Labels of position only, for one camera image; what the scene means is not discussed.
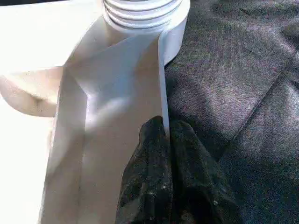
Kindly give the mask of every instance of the gloved hand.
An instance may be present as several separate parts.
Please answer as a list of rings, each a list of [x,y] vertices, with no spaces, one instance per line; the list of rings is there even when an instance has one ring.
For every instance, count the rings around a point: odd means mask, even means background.
[[[115,223],[242,223],[219,164],[192,127],[177,120],[170,131],[169,143],[160,116],[141,127],[123,174]]]

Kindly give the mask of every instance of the white surface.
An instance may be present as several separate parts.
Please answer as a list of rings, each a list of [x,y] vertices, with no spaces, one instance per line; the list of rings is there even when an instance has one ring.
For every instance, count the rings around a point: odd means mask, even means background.
[[[42,224],[76,224],[87,96],[64,74],[40,214]]]
[[[0,7],[0,74],[64,65],[100,14],[96,0]]]
[[[28,104],[31,100],[30,96],[22,98],[22,101],[30,101]],[[0,124],[0,223],[36,224],[53,118],[16,111],[0,95]]]
[[[71,54],[60,87],[41,224],[113,223],[121,175],[141,124],[156,115],[167,117],[161,69],[179,50],[188,9],[171,25],[152,34],[128,32],[132,37],[124,40],[128,33],[117,28],[101,35],[106,24],[93,0],[0,7],[0,74],[60,66]],[[36,223],[53,118],[28,116],[0,103],[1,144],[8,145],[1,146],[7,210],[0,222]]]

